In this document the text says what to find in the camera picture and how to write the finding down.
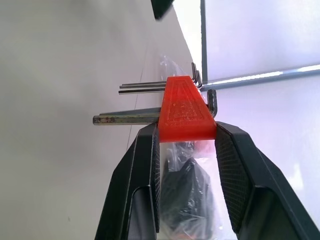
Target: black object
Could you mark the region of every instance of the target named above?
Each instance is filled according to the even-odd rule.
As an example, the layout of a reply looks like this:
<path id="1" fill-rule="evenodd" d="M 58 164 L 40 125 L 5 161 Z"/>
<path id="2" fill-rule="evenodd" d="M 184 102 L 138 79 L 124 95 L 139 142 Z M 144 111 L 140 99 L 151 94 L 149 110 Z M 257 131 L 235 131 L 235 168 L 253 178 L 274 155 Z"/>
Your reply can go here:
<path id="1" fill-rule="evenodd" d="M 280 169 L 240 128 L 217 122 L 221 186 L 239 240 L 316 240 L 320 233 Z"/>
<path id="2" fill-rule="evenodd" d="M 215 148 L 231 226 L 239 240 L 320 239 L 285 176 L 248 133 L 217 122 Z M 185 164 L 190 173 L 198 168 L 192 160 Z M 96 240 L 156 239 L 159 167 L 158 130 L 153 123 L 140 130 L 113 172 Z"/>
<path id="3" fill-rule="evenodd" d="M 160 20 L 172 6 L 174 0 L 151 0 L 154 18 Z"/>
<path id="4" fill-rule="evenodd" d="M 165 162 L 161 183 L 161 222 L 177 236 L 211 239 L 213 194 L 209 175 L 194 158 L 178 171 L 169 171 L 171 161 Z"/>
<path id="5" fill-rule="evenodd" d="M 142 128 L 115 168 L 96 240 L 155 240 L 159 232 L 160 159 L 155 123 Z"/>

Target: metal rod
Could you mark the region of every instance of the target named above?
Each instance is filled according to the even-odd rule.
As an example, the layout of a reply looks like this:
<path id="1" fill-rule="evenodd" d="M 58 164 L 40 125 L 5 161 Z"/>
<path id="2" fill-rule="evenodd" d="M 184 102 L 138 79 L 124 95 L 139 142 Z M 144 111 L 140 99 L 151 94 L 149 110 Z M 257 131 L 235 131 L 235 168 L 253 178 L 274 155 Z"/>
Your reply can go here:
<path id="1" fill-rule="evenodd" d="M 198 81 L 198 85 L 196 87 L 198 89 L 201 89 L 202 88 L 202 78 L 201 78 L 200 72 L 198 70 L 196 71 L 196 78 L 197 78 L 197 81 Z"/>
<path id="2" fill-rule="evenodd" d="M 159 121 L 159 113 L 145 115 L 99 115 L 93 117 L 94 125 L 148 125 Z"/>
<path id="3" fill-rule="evenodd" d="M 115 112 L 106 112 L 100 113 L 100 116 L 107 116 L 107 115 L 148 115 L 148 114 L 158 114 L 161 111 L 161 107 L 152 107 L 152 108 L 145 108 L 145 109 L 135 109 L 135 110 L 128 110 L 128 111 L 115 111 Z"/>
<path id="4" fill-rule="evenodd" d="M 167 81 L 147 81 L 147 82 L 134 82 L 134 83 L 124 83 L 122 86 L 135 86 L 135 85 L 163 85 L 166 84 Z"/>
<path id="5" fill-rule="evenodd" d="M 197 71 L 196 65 L 193 62 L 191 63 L 191 68 L 192 68 L 192 80 L 193 80 L 193 83 L 196 84 L 198 82 L 198 75 L 197 75 L 198 71 Z M 151 88 L 151 86 L 145 86 L 145 85 L 156 85 L 154 87 L 165 87 L 166 83 L 167 81 L 133 82 L 133 83 L 124 83 L 120 86 L 120 88 L 121 89 L 137 88 L 137 86 L 140 86 L 141 88 L 143 87 Z"/>
<path id="6" fill-rule="evenodd" d="M 120 90 L 119 95 L 122 95 L 122 94 L 151 94 L 151 93 L 161 93 L 164 91 L 165 91 L 164 87 L 129 89 L 129 90 Z"/>
<path id="7" fill-rule="evenodd" d="M 254 75 L 243 75 L 237 77 L 220 78 L 210 80 L 204 84 L 202 91 L 210 88 L 216 90 L 246 86 L 251 84 L 269 83 L 281 80 L 291 80 L 302 78 L 302 80 L 309 76 L 320 75 L 320 64 L 302 66 L 299 68 L 284 69 L 273 72 L 261 72 Z"/>
<path id="8" fill-rule="evenodd" d="M 136 84 L 136 85 L 122 85 L 119 86 L 120 89 L 141 89 L 141 88 L 160 88 L 160 87 L 165 87 L 165 83 L 161 84 Z"/>
<path id="9" fill-rule="evenodd" d="M 218 112 L 218 105 L 217 105 L 217 92 L 214 89 L 209 89 L 206 92 L 206 99 L 207 99 L 207 107 L 211 112 L 212 117 L 216 117 Z"/>

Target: orange plastic block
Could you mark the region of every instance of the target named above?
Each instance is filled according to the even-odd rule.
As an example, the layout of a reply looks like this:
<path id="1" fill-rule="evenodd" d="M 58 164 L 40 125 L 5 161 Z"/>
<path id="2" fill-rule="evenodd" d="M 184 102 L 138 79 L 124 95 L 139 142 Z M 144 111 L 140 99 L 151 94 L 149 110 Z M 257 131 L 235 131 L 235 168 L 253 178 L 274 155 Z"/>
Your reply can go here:
<path id="1" fill-rule="evenodd" d="M 217 124 L 190 76 L 168 77 L 158 129 L 161 143 L 216 138 Z"/>

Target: clear plastic wrap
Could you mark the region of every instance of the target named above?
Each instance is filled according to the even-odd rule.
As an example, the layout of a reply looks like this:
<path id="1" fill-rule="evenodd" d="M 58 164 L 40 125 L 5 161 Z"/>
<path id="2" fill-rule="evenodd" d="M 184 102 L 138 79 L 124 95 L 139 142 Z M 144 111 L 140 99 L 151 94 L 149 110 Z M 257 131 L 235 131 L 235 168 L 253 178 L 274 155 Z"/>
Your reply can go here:
<path id="1" fill-rule="evenodd" d="M 165 147 L 160 197 L 162 237 L 158 239 L 237 239 L 225 212 L 214 140 L 176 142 Z"/>
<path id="2" fill-rule="evenodd" d="M 159 56 L 160 66 L 159 66 L 159 78 L 161 81 L 167 81 L 168 77 L 171 76 L 185 76 L 187 75 L 182 68 L 176 64 L 174 61 L 170 59 L 170 57 L 166 55 Z"/>

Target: black rubber grip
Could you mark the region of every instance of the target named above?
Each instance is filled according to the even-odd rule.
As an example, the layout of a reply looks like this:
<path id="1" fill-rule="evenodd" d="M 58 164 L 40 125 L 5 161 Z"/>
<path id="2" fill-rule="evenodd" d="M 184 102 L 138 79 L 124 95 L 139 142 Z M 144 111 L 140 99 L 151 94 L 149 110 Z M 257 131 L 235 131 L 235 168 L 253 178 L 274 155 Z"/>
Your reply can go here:
<path id="1" fill-rule="evenodd" d="M 320 239 L 281 170 L 248 133 L 217 122 L 215 148 L 226 207 L 239 240 Z"/>
<path id="2" fill-rule="evenodd" d="M 159 135 L 156 132 L 153 135 L 152 146 L 152 174 L 151 174 L 151 192 L 154 210 L 155 230 L 160 231 L 160 144 Z"/>

